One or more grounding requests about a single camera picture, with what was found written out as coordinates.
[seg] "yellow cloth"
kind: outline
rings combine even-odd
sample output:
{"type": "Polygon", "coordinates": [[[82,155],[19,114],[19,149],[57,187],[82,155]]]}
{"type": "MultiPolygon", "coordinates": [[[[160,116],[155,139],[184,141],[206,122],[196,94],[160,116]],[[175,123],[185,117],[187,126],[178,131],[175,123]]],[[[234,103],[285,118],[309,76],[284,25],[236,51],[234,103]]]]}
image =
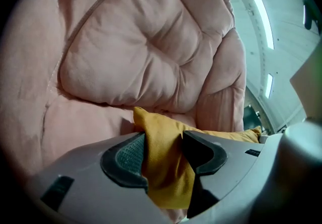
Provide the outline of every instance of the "yellow cloth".
{"type": "Polygon", "coordinates": [[[259,126],[235,133],[201,131],[138,107],[134,108],[133,117],[135,126],[146,134],[142,175],[148,179],[148,196],[157,206],[167,209],[185,209],[190,204],[195,173],[181,151],[183,131],[257,143],[262,133],[259,126]]]}

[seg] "yellow fabric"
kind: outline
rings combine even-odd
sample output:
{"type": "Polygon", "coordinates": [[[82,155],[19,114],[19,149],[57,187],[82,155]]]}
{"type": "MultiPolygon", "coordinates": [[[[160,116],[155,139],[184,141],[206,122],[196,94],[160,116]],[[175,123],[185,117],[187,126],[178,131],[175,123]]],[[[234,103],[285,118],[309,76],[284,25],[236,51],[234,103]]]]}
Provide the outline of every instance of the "yellow fabric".
{"type": "Polygon", "coordinates": [[[261,128],[226,133],[201,131],[166,116],[134,108],[134,123],[146,134],[147,153],[142,175],[148,179],[148,196],[160,208],[189,207],[195,173],[181,151],[182,132],[202,132],[222,138],[258,143],[261,128]]]}

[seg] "pink cushion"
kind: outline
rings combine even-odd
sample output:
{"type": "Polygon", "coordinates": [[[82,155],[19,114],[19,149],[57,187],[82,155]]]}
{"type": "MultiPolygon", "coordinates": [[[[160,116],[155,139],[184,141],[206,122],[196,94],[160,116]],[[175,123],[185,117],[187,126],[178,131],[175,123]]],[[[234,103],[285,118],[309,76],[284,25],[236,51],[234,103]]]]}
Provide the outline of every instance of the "pink cushion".
{"type": "Polygon", "coordinates": [[[22,182],[132,132],[133,106],[243,129],[245,51],[229,0],[20,0],[0,69],[1,146],[22,182]]]}

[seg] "fluorescent light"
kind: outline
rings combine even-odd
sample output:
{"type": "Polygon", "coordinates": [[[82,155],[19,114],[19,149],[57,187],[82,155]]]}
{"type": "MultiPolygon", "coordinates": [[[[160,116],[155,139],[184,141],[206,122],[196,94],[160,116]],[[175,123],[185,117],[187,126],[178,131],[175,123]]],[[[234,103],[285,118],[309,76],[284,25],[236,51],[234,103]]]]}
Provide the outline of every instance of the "fluorescent light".
{"type": "Polygon", "coordinates": [[[303,24],[305,25],[305,22],[306,22],[306,8],[305,8],[305,5],[303,5],[303,7],[304,7],[303,24]]]}
{"type": "Polygon", "coordinates": [[[254,0],[258,11],[261,14],[261,18],[264,24],[264,29],[265,29],[265,33],[266,33],[266,40],[267,40],[267,46],[271,49],[274,49],[274,42],[273,42],[273,34],[272,34],[272,29],[271,29],[271,24],[270,24],[270,20],[268,19],[268,15],[265,9],[265,6],[263,4],[262,0],[254,0]]]}
{"type": "Polygon", "coordinates": [[[272,84],[273,84],[273,77],[271,74],[268,74],[267,76],[267,86],[266,86],[266,92],[265,96],[267,99],[270,98],[271,90],[272,90],[272,84]]]}

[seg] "white ceiling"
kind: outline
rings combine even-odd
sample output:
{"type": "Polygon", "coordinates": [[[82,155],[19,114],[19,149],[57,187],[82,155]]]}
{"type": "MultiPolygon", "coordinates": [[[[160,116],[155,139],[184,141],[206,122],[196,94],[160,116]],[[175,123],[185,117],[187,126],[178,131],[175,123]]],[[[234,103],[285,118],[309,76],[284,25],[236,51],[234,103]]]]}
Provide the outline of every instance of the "white ceiling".
{"type": "Polygon", "coordinates": [[[319,41],[315,24],[303,25],[303,0],[262,0],[272,28],[274,50],[268,48],[263,22],[254,0],[231,0],[236,27],[246,48],[247,86],[258,99],[275,131],[306,117],[290,78],[319,41]],[[267,76],[274,78],[269,99],[267,76]]]}

